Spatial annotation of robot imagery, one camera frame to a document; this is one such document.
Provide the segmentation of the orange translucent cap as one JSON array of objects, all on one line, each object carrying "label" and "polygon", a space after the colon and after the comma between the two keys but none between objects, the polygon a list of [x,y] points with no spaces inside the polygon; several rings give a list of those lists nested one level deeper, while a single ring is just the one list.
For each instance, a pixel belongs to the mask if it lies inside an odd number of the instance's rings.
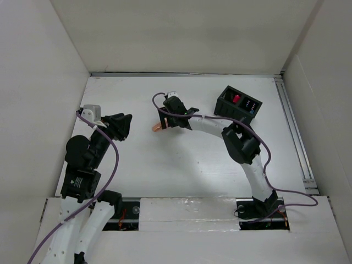
[{"label": "orange translucent cap", "polygon": [[163,129],[166,129],[166,128],[167,128],[166,125],[164,125],[164,124],[162,124],[162,123],[157,123],[156,125],[154,125],[154,126],[152,127],[152,131],[153,131],[153,132],[157,132],[157,131],[159,131],[159,130],[163,130]]}]

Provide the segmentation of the pink cap black highlighter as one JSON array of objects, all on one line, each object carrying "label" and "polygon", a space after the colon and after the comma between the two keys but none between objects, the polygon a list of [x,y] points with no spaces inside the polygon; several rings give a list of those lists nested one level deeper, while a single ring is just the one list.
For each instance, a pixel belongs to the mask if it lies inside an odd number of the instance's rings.
[{"label": "pink cap black highlighter", "polygon": [[233,103],[234,104],[237,104],[240,100],[240,95],[235,95],[234,98],[233,98]]}]

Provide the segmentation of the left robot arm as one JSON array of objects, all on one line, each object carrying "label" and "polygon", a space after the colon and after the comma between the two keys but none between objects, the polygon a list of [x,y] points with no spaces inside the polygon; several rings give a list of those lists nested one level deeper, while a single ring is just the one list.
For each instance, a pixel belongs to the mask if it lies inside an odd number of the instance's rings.
[{"label": "left robot arm", "polygon": [[93,128],[91,137],[76,135],[66,144],[59,223],[43,239],[51,243],[42,263],[87,263],[107,222],[123,210],[120,193],[105,186],[96,190],[101,178],[97,168],[108,148],[128,137],[133,116],[119,113],[93,120],[88,115],[84,109],[76,113]]}]

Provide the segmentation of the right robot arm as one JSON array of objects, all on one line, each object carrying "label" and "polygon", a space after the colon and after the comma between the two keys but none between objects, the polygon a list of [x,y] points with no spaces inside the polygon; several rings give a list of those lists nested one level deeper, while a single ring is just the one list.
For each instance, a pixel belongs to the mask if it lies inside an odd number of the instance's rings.
[{"label": "right robot arm", "polygon": [[260,145],[252,128],[237,120],[227,120],[197,114],[199,109],[186,109],[177,93],[164,95],[163,107],[158,109],[162,129],[180,127],[216,136],[224,141],[231,159],[240,164],[252,191],[253,218],[267,217],[278,208],[278,196],[266,179],[260,157]]}]

